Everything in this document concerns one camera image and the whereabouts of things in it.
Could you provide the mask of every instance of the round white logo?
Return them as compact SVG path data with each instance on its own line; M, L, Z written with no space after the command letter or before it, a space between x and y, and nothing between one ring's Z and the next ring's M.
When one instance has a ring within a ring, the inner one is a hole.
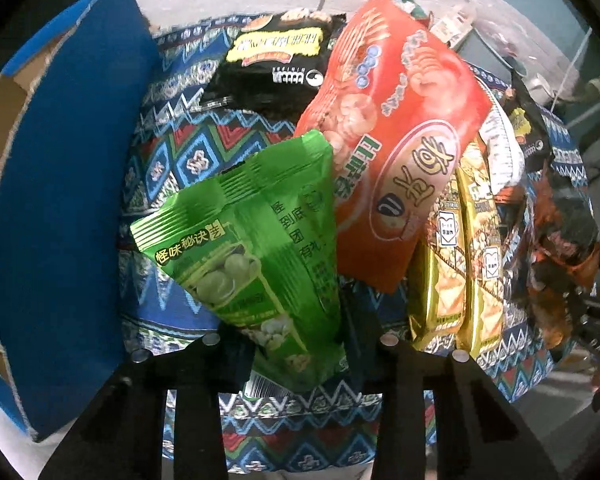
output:
M324 81L324 76L317 70L309 70L304 77L304 81L314 88L320 86Z

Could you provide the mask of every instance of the orange bag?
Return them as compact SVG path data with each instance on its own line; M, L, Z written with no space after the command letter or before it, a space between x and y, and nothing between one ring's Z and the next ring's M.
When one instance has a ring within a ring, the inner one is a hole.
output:
M356 13L296 127L333 146L340 273L395 290L490 108L465 63L391 0Z

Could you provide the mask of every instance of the gold snack package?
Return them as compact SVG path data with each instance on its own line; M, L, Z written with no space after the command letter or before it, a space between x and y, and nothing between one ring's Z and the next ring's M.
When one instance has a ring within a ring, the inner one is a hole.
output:
M424 350L436 336L457 333L464 321L466 258L455 175L429 213L407 278L413 346Z
M473 358L502 339L504 284L502 248L489 171L476 141L470 142L456 170L466 241L466 317L456 335L458 348Z

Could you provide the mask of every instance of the white cable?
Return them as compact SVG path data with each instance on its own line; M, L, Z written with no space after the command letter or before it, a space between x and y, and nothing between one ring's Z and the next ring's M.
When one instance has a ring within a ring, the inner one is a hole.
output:
M555 104L558 101L558 97L560 97L560 94L562 93L562 89L564 88L564 84L567 82L567 78L569 76L569 72L571 72L571 69L576 64L576 61L580 57L580 54L582 54L582 51L584 50L584 47L587 44L587 41L589 41L589 36L591 36L591 27L589 27L589 30L584 35L584 38L582 38L582 43L580 43L580 46L578 47L578 51L576 52L576 55L573 57L573 59L569 63L569 66L567 67L567 72L564 73L564 78L562 78L562 82L560 83L560 88L558 88L558 91L555 93L554 102L551 105L551 112L552 113L554 112Z

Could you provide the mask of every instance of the silver rivet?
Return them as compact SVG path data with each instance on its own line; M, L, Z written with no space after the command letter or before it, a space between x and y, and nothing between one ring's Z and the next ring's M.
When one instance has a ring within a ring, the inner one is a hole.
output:
M400 340L398 339L397 335L386 333L380 336L380 342L384 346L396 346L400 342Z
M451 355L459 363L465 363L465 362L467 362L469 360L469 357L470 357L467 352L465 352L464 350L459 350L459 349L458 350L454 350Z
M146 348L139 348L138 350L134 350L131 352L131 360L135 363L142 363L146 361L149 357L153 357L154 355L150 350Z
M205 334L202 336L202 343L206 346L215 346L220 342L220 335L218 332L212 332L211 334Z

